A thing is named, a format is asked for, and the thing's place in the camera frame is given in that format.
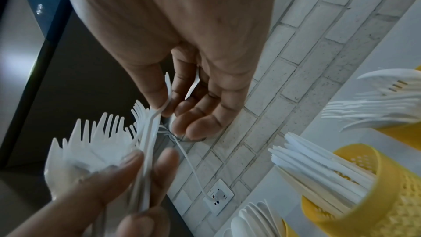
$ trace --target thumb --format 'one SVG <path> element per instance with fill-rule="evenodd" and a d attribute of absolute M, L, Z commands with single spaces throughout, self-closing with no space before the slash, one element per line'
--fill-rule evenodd
<path fill-rule="evenodd" d="M 117 237 L 167 237 L 170 219 L 162 207 L 124 218 L 117 228 Z"/>
<path fill-rule="evenodd" d="M 143 153 L 135 151 L 118 167 L 108 167 L 81 179 L 65 195 L 20 225 L 9 237 L 81 235 L 104 207 L 129 187 L 142 164 Z"/>

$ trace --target electrical outlet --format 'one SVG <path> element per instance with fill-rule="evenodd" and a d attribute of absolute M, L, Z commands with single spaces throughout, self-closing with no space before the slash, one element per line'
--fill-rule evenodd
<path fill-rule="evenodd" d="M 203 198 L 203 201 L 208 205 L 210 211 L 213 215 L 218 216 L 218 214 L 224 209 L 224 207 L 229 203 L 229 201 L 234 197 L 234 193 L 229 189 L 229 187 L 224 183 L 222 179 L 219 179 L 213 187 L 207 193 L 215 201 L 209 201 L 206 197 Z"/>

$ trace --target white countertop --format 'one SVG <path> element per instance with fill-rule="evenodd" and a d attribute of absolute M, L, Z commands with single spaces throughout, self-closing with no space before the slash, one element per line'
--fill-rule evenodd
<path fill-rule="evenodd" d="M 332 101 L 350 99 L 355 93 L 370 90 L 366 83 L 355 79 L 361 74 L 385 68 L 416 68 L 419 65 L 421 65 L 421 0 L 415 1 L 334 95 Z M 357 129 L 339 133 L 338 129 L 342 126 L 341 122 L 321 119 L 318 114 L 301 136 L 330 151 L 353 143 L 369 144 L 409 170 L 421 175 L 421 151 L 372 129 Z M 232 217 L 237 216 L 238 211 L 246 204 L 264 199 L 278 211 L 299 236 L 326 236 L 305 218 L 301 212 L 299 195 L 274 168 L 268 172 L 215 236 L 223 236 L 224 231 L 230 227 Z"/>

